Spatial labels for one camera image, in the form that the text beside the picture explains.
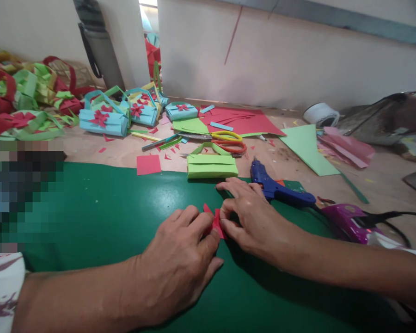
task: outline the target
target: white patterned sleeve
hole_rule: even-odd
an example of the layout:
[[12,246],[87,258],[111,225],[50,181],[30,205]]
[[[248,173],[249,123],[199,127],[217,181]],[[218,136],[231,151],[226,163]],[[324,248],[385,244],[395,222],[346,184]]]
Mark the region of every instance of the white patterned sleeve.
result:
[[0,257],[0,333],[10,333],[25,275],[21,253]]

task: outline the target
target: tape roll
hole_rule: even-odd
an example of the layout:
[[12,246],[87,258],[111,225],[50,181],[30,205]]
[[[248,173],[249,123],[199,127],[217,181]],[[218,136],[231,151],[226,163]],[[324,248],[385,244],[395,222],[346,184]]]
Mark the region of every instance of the tape roll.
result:
[[323,127],[335,127],[339,121],[339,112],[330,108],[326,103],[318,103],[310,106],[304,112],[304,119],[311,123],[316,124],[317,128]]

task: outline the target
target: blue glue gun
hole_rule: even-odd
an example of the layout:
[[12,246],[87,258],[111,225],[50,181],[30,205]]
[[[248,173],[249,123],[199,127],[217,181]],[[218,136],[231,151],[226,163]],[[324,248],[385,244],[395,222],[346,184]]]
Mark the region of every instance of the blue glue gun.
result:
[[267,174],[265,166],[254,156],[251,163],[251,180],[262,187],[263,194],[268,201],[276,199],[295,207],[313,207],[316,198],[311,193],[298,193],[275,182]]

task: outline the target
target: red scissors handle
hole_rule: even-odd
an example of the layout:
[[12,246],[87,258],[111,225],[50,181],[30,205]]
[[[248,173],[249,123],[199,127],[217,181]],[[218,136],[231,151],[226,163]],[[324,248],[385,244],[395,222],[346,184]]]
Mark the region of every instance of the red scissors handle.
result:
[[[216,145],[218,145],[220,148],[222,148],[223,150],[229,152],[229,153],[234,153],[234,154],[242,154],[246,151],[246,145],[243,142],[240,141],[231,141],[231,140],[212,140],[211,142],[214,142]],[[225,147],[225,145],[228,146],[240,146],[240,149],[231,149],[228,147]]]

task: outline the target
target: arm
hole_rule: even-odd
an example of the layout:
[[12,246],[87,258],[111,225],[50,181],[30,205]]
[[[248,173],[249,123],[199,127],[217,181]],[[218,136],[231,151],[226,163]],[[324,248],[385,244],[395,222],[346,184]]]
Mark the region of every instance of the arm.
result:
[[[312,235],[282,217],[258,184],[237,178],[217,185],[229,190],[220,223],[243,250],[291,274],[325,284],[366,290],[416,307],[416,256]],[[235,211],[242,226],[228,218]]]
[[144,253],[124,262],[63,273],[32,273],[23,284],[13,332],[117,333],[158,325],[193,305],[223,260],[220,237],[201,240],[213,216],[176,210]]

